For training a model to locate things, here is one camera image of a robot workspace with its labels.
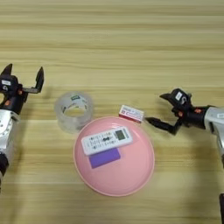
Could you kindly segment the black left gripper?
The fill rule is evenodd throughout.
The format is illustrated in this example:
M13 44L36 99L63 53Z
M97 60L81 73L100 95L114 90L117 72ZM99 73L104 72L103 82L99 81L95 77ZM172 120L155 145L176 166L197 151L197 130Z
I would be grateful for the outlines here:
M9 64L2 71L2 74L11 75L12 64ZM14 96L9 94L3 95L3 101L0 103L0 109L10 110L16 114L20 114L24 103L26 102L27 93L38 94L44 85L44 69L41 67L36 76L36 85L34 87L24 87L21 94Z

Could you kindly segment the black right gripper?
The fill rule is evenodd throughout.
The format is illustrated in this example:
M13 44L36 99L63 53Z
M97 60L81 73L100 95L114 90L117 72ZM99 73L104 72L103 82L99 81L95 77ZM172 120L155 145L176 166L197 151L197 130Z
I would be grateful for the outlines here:
M161 94L160 98L167 100L168 102L172 101L171 94ZM172 112L178 118L174 125L170 125L168 122L162 122L160 119L155 117L146 117L145 120L153 125L154 127L165 130L173 135L175 135L179 127L184 125L186 127L197 127L200 129L205 128L205 115L208 110L208 106L206 107L190 107L189 109L183 110L180 108L173 108Z

